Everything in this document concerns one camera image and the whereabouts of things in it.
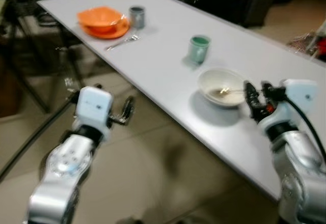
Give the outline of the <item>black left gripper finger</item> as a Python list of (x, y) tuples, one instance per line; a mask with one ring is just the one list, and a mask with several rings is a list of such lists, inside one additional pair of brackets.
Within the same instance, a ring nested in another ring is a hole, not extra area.
[(129, 96), (125, 100), (122, 108), (121, 124), (128, 124), (134, 112), (135, 112), (135, 97)]

